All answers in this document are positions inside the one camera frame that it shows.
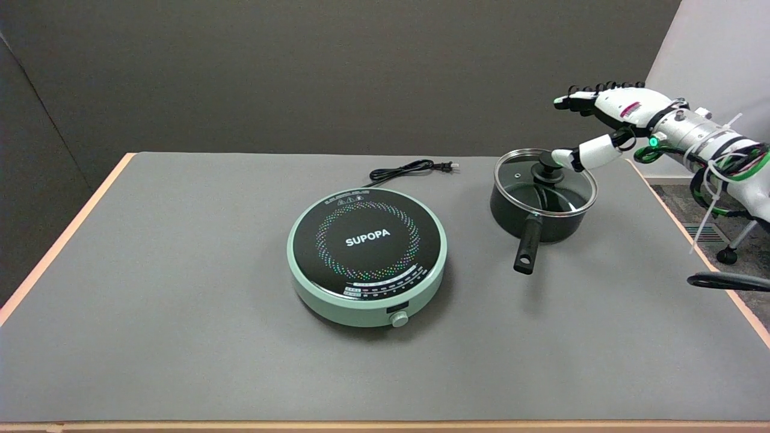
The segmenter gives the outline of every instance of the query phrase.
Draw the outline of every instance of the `black saucepan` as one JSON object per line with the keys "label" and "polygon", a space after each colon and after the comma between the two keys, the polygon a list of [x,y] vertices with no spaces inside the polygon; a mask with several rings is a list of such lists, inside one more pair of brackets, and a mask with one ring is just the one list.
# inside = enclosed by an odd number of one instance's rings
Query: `black saucepan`
{"label": "black saucepan", "polygon": [[518,149],[494,167],[490,207],[494,219],[521,239],[514,269],[532,274],[540,242],[566,239],[596,201],[596,180],[588,172],[562,169],[551,151]]}

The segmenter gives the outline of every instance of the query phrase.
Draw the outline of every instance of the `induction cooktop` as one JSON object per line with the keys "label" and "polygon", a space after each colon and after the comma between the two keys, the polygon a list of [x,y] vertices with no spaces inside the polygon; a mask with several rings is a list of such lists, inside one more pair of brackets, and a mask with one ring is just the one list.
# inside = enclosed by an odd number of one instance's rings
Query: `induction cooktop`
{"label": "induction cooktop", "polygon": [[320,316],[354,327],[399,327],[435,295],[447,238],[414,198],[357,188],[308,208],[286,253],[296,292]]}

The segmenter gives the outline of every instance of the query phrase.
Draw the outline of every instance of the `saucepan handle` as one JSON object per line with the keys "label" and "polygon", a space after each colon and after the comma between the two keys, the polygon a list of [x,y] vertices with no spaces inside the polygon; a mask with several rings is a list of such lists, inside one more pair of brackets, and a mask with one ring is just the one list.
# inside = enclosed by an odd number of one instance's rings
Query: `saucepan handle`
{"label": "saucepan handle", "polygon": [[524,220],[524,231],[521,232],[521,241],[514,262],[515,271],[526,275],[531,275],[534,271],[534,260],[537,257],[537,247],[540,246],[542,229],[542,216],[531,213]]}

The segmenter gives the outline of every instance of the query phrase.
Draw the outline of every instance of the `cooktop control knob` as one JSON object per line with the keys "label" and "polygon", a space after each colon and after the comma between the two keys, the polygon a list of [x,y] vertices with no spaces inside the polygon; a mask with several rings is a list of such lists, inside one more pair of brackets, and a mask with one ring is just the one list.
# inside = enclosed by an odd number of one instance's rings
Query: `cooktop control knob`
{"label": "cooktop control knob", "polygon": [[409,316],[406,311],[397,311],[390,316],[390,324],[393,327],[402,327],[409,321]]}

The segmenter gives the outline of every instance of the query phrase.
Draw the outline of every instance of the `white wall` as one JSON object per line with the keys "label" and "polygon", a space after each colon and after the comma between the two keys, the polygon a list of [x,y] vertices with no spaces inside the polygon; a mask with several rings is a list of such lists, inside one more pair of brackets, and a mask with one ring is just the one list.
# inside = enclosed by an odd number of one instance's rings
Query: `white wall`
{"label": "white wall", "polygon": [[[770,1],[682,0],[647,87],[703,106],[733,129],[770,141]],[[669,158],[639,165],[648,177],[687,176]]]}

